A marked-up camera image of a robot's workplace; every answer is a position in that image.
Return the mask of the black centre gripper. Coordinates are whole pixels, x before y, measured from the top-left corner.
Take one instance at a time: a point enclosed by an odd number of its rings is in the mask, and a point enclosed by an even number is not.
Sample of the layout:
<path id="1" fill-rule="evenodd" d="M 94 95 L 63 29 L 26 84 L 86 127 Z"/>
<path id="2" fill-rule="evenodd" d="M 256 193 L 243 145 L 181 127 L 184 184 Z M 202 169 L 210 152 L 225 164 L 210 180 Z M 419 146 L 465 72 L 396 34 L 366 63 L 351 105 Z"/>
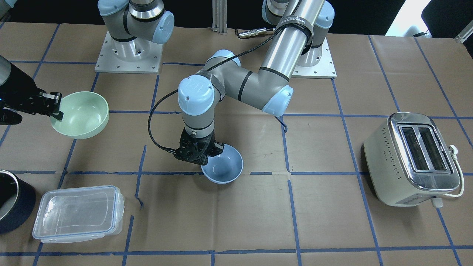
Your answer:
<path id="1" fill-rule="evenodd" d="M 215 143 L 214 131 L 204 138 L 195 138 L 184 129 L 180 137 L 180 146 L 174 157 L 178 160 L 204 166 L 208 157 L 215 157 L 223 153 L 224 144 Z"/>

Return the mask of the silver robot arm centre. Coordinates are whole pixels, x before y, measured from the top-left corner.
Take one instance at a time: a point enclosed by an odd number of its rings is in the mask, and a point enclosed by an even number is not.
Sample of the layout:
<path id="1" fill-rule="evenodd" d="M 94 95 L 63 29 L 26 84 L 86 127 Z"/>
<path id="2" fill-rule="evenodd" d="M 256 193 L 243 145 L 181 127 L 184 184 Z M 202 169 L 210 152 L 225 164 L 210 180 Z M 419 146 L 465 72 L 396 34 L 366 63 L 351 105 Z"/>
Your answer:
<path id="1" fill-rule="evenodd" d="M 214 109 L 225 96 L 282 116 L 292 98 L 289 81 L 296 65 L 321 47 L 335 11 L 325 0 L 265 0 L 262 16 L 275 31 L 258 71 L 243 68 L 239 55 L 219 50 L 180 82 L 176 92 L 185 127 L 179 147 L 170 150 L 178 160 L 206 165 L 223 152 L 214 138 Z"/>

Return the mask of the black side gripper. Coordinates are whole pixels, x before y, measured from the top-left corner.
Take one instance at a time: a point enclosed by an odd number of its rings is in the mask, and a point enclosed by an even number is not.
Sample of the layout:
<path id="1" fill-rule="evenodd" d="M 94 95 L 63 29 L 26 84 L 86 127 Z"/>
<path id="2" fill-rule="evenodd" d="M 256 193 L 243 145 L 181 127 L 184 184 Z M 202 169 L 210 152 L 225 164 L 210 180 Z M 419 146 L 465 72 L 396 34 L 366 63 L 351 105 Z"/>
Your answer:
<path id="1" fill-rule="evenodd" d="M 18 125 L 22 116 L 13 110 L 39 113 L 62 121 L 64 113 L 60 111 L 62 94 L 39 89 L 34 80 L 12 63 L 1 63 L 1 125 Z"/>

